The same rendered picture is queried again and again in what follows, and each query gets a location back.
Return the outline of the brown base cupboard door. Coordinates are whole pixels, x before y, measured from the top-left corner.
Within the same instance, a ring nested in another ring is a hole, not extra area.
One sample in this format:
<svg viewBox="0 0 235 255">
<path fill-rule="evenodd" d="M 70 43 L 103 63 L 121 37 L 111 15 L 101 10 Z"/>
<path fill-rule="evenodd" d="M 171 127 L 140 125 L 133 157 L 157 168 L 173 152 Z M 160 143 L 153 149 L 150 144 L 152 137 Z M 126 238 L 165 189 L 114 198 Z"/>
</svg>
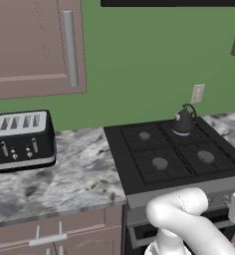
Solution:
<svg viewBox="0 0 235 255">
<path fill-rule="evenodd" d="M 120 242 L 91 235 L 70 237 L 66 241 L 29 247 L 28 245 L 0 249 L 0 255 L 121 255 Z"/>
</svg>

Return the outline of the black kettle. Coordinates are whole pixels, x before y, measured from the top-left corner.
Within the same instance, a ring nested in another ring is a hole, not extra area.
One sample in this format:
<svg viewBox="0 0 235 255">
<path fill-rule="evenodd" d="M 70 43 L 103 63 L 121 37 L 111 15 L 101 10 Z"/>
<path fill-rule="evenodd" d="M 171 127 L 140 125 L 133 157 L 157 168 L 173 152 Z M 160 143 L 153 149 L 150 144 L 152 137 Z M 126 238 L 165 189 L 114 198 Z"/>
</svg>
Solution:
<svg viewBox="0 0 235 255">
<path fill-rule="evenodd" d="M 182 110 L 175 115 L 172 122 L 172 131 L 181 136 L 190 135 L 197 118 L 197 112 L 192 104 L 184 104 Z"/>
</svg>

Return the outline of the brown drawer front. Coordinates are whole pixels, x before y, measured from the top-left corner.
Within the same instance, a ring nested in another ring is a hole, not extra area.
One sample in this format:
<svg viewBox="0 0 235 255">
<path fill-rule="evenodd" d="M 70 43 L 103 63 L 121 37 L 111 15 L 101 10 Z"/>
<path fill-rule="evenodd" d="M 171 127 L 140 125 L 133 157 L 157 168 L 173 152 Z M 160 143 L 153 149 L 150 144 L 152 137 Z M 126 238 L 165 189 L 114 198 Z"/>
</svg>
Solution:
<svg viewBox="0 0 235 255">
<path fill-rule="evenodd" d="M 121 251 L 121 215 L 122 206 L 119 205 L 72 212 L 55 217 L 41 219 L 27 218 L 7 222 L 5 225 L 0 226 L 0 249 L 23 245 L 29 246 L 29 241 L 36 237 L 37 226 L 41 228 L 40 236 L 46 236 L 58 233 L 59 222 L 62 222 L 63 231 L 68 233 L 68 238 L 77 236 L 89 238 L 91 235 L 109 237 L 114 242 L 120 242 Z"/>
</svg>

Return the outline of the black range hood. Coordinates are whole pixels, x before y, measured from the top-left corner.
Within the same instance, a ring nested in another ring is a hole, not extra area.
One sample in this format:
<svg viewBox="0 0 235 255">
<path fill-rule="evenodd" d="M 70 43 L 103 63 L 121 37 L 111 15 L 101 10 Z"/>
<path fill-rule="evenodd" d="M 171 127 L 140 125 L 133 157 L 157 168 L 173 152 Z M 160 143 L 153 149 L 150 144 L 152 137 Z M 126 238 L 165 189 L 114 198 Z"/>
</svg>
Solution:
<svg viewBox="0 0 235 255">
<path fill-rule="evenodd" d="M 235 7 L 235 0 L 101 0 L 102 7 Z"/>
</svg>

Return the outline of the brown wall cupboard door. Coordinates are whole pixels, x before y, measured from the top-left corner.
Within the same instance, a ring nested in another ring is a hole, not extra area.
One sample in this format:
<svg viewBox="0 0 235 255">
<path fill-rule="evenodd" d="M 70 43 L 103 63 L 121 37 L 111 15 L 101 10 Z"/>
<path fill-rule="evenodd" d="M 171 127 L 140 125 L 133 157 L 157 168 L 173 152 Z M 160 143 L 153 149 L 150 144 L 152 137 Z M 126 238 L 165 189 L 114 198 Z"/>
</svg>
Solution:
<svg viewBox="0 0 235 255">
<path fill-rule="evenodd" d="M 79 85 L 70 86 L 62 12 L 73 12 Z M 87 90 L 82 0 L 0 0 L 0 99 Z"/>
</svg>

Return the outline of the black gas stove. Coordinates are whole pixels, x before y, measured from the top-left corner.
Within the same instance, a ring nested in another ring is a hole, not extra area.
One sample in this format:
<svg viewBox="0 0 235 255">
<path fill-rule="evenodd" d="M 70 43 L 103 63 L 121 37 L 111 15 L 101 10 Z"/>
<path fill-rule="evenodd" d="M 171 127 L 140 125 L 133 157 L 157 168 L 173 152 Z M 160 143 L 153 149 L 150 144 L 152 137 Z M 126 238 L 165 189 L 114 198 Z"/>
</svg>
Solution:
<svg viewBox="0 0 235 255">
<path fill-rule="evenodd" d="M 188 136 L 172 131 L 172 121 L 106 127 L 117 172 L 126 195 L 126 231 L 149 224 L 145 206 L 156 196 L 199 187 L 209 199 L 202 214 L 211 220 L 226 215 L 224 195 L 235 192 L 235 147 L 197 118 Z M 235 233 L 231 240 L 235 244 Z"/>
</svg>

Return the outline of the white wall socket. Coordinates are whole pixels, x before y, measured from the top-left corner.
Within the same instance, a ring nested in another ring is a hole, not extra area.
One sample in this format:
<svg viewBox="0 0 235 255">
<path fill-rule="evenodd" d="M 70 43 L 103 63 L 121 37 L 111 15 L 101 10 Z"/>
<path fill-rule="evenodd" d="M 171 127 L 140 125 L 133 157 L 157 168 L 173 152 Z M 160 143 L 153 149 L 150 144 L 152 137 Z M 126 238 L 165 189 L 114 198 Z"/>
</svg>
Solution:
<svg viewBox="0 0 235 255">
<path fill-rule="evenodd" d="M 191 102 L 193 104 L 198 104 L 202 102 L 203 94 L 205 90 L 205 85 L 195 85 L 192 92 Z"/>
</svg>

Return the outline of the black and silver toaster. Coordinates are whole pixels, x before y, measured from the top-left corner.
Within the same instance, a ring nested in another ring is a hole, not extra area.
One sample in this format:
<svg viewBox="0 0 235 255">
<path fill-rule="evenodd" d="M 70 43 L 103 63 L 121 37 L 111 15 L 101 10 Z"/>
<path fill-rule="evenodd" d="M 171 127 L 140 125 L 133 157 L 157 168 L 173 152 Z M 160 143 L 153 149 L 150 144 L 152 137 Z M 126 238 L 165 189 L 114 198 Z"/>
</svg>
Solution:
<svg viewBox="0 0 235 255">
<path fill-rule="evenodd" d="M 0 173 L 55 162 L 55 131 L 48 110 L 0 114 Z"/>
</svg>

